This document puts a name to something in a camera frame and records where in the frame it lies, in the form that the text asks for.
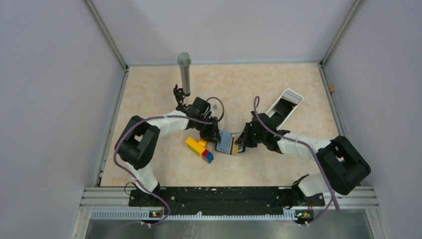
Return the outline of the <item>gold striped credit card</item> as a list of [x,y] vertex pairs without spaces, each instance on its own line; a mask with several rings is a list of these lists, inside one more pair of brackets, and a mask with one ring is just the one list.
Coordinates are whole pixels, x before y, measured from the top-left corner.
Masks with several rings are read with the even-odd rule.
[[234,133],[232,134],[231,138],[231,148],[230,148],[230,154],[237,154],[239,152],[239,145],[237,145],[235,142],[239,139],[241,133]]

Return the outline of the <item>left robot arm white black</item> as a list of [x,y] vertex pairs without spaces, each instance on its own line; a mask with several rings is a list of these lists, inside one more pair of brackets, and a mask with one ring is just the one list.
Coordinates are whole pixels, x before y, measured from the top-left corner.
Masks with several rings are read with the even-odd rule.
[[126,163],[124,169],[136,181],[136,187],[142,191],[140,198],[148,206],[157,204],[160,198],[156,190],[159,183],[150,165],[160,137],[196,129],[208,142],[221,140],[218,118],[209,102],[199,97],[191,105],[184,103],[184,97],[177,97],[176,101],[176,109],[169,114],[146,119],[133,116],[114,148],[114,155]]

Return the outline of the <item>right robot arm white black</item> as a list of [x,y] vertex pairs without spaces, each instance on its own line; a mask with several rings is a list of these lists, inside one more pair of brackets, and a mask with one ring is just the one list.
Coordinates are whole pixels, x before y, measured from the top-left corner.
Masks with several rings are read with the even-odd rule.
[[315,139],[278,130],[265,114],[253,114],[235,144],[255,148],[263,144],[269,151],[295,155],[314,161],[318,173],[306,174],[296,180],[285,196],[282,206],[305,205],[312,196],[328,192],[348,195],[371,173],[371,167],[345,136]]

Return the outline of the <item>dark blue card holder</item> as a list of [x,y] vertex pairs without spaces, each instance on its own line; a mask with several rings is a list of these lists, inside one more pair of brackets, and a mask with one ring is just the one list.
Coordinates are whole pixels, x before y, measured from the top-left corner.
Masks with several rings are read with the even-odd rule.
[[[220,130],[221,141],[215,144],[214,146],[215,151],[231,155],[230,148],[231,148],[232,134],[234,133],[231,133],[227,130]],[[238,154],[244,153],[245,151],[246,151],[246,147],[242,147],[239,145]]]

